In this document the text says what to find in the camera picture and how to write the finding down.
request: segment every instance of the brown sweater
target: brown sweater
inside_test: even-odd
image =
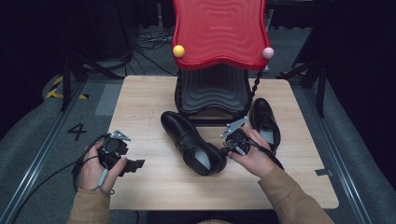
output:
[[[276,167],[259,181],[281,223],[333,223],[317,201],[300,185]],[[109,222],[110,196],[99,191],[79,189],[68,224]]]

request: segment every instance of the black leather shoe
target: black leather shoe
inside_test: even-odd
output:
[[[227,164],[225,155],[207,143],[193,124],[176,112],[166,111],[161,115],[161,124],[175,142],[184,162],[198,175],[213,175]]]
[[[259,132],[268,142],[272,153],[275,155],[280,144],[280,130],[277,127],[273,110],[268,102],[262,98],[256,99],[250,108],[249,119],[252,128]]]

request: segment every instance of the gray floor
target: gray floor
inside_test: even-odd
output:
[[[269,30],[276,55],[268,64],[269,72],[264,74],[264,79],[275,78],[279,72],[291,69],[309,31],[284,28]],[[160,49],[146,50],[145,55],[166,71],[176,72],[169,43]],[[127,75],[144,73],[146,76],[172,76],[145,57],[139,54],[134,56],[131,66],[126,67]],[[123,68],[114,72],[125,75]],[[328,83],[326,86],[325,118],[322,119],[313,104],[316,88],[303,90],[297,84],[299,79],[290,79],[290,84],[320,157],[326,169],[332,173],[330,179],[340,202],[338,208],[326,212],[335,223],[394,223],[395,191],[378,170],[343,107],[339,105],[331,85]],[[43,90],[43,96],[52,83],[53,80]],[[0,142],[0,211],[3,214],[0,223],[9,222],[7,215],[15,214],[14,209],[18,208],[32,188],[74,161],[93,138],[107,132],[121,81],[91,74],[87,83],[74,83],[73,86],[75,98],[83,93],[89,94],[89,99],[76,99],[63,113],[59,112],[62,99],[46,99],[21,119]],[[67,133],[67,130],[79,123],[84,125],[83,130],[87,132],[76,141],[76,135]],[[17,223],[64,223],[75,194],[70,171],[68,168],[60,172],[33,194],[21,210]],[[28,187],[18,189],[21,183]],[[146,212],[139,213],[139,223],[145,223]],[[134,211],[111,211],[112,223],[135,221]]]

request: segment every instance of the hand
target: hand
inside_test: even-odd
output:
[[[99,163],[98,149],[102,146],[103,142],[97,142],[93,147],[91,147],[90,151],[88,151],[87,155],[84,157],[85,164],[82,166],[81,172],[79,173],[79,188],[81,189],[96,189],[98,186],[98,181],[102,172],[105,168]],[[110,192],[114,184],[116,183],[116,179],[121,173],[122,169],[125,167],[127,162],[126,158],[121,158],[117,161],[117,163],[108,171],[104,184],[101,187],[101,190],[104,192]]]
[[[242,131],[248,138],[252,139],[262,147],[270,148],[268,143],[256,131],[247,127],[241,127]],[[263,178],[276,166],[265,153],[261,152],[258,148],[251,146],[250,151],[246,156],[241,156],[238,153],[230,151],[228,156],[245,167],[251,174]]]

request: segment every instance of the wooden table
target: wooden table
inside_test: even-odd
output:
[[[160,122],[164,111],[177,111],[175,77],[127,77],[109,131],[120,129],[132,138],[130,160],[146,160],[136,173],[119,177],[111,209],[130,210],[232,210],[272,209],[260,189],[258,177],[227,159],[223,171],[200,176],[182,160]],[[282,141],[276,156],[286,172],[323,208],[336,208],[338,200],[323,169],[310,132],[290,84],[286,80],[262,79],[255,97],[265,98],[273,108]],[[218,148],[225,127],[198,127],[198,132]]]

